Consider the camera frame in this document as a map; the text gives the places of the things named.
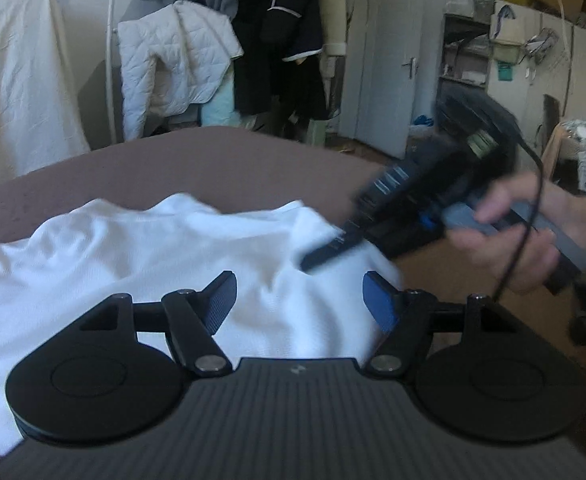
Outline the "person's right hand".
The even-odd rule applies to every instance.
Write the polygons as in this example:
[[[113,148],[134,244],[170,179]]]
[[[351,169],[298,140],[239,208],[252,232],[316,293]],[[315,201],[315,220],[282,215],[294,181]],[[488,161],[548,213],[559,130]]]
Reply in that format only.
[[[495,222],[511,209],[514,202],[532,203],[537,188],[538,177],[532,172],[494,181],[476,207],[475,219],[480,223]],[[586,197],[572,195],[547,182],[541,197],[540,212],[586,250]],[[468,256],[471,263],[501,278],[525,232],[525,226],[518,224],[493,236],[470,229],[455,229],[449,231],[447,237],[454,247]],[[530,233],[511,274],[509,289],[526,294],[541,286],[558,266],[558,260],[560,254],[552,232]]]

